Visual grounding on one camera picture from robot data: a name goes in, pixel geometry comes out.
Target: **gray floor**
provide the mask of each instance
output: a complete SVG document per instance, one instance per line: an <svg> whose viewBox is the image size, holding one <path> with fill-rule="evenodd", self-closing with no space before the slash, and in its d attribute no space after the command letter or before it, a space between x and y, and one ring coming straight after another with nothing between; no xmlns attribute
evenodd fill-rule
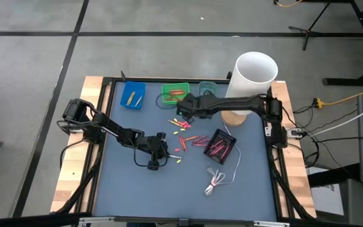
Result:
<svg viewBox="0 0 363 227"><path fill-rule="evenodd" d="M72 31L82 1L0 0L0 30ZM90 0L82 31L207 31L290 32L308 27L323 4L280 8L272 1L126 1ZM332 4L315 26L321 32L361 32L349 5ZM69 37L0 37L0 218L9 213L24 174L41 120L64 60ZM268 54L286 80L294 108L313 97L330 102L363 88L328 87L326 76L356 78L363 73L363 40L319 38L301 50L300 38L233 37L79 37L54 113L46 145L26 203L24 215L47 214L59 174L59 153L67 136L55 125L71 98L78 97L85 76L224 78L236 58L247 51ZM310 129L355 110L355 100L315 110ZM297 115L307 122L309 116ZM320 139L356 136L349 124ZM305 153L314 151L302 141ZM327 144L342 165L359 160L357 141ZM324 148L319 164L337 167Z"/></svg>

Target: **green tray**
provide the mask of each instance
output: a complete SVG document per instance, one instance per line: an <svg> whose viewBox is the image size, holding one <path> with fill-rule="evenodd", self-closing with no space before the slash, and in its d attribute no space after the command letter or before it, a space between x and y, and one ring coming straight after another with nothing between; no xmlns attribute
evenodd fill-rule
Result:
<svg viewBox="0 0 363 227"><path fill-rule="evenodd" d="M174 105L177 103L176 100L174 101L165 101L170 97L170 92L172 90L183 90L185 93L183 95L175 95L175 98L184 98L190 92L190 86L188 83L173 83L173 84L164 84L162 85L162 101L166 105Z"/></svg>

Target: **blue container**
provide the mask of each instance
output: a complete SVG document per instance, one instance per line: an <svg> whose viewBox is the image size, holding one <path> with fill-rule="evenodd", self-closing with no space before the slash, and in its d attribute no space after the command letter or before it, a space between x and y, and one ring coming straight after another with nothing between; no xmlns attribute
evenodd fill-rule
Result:
<svg viewBox="0 0 363 227"><path fill-rule="evenodd" d="M133 91L135 91L135 95L132 98L130 105L127 105L127 102L129 101L129 98ZM121 96L120 105L122 105L125 108L139 110L139 109L141 109L142 101L144 101L144 95L145 95L145 83L127 81L127 82L125 82L124 91L123 91L123 95Z"/></svg>

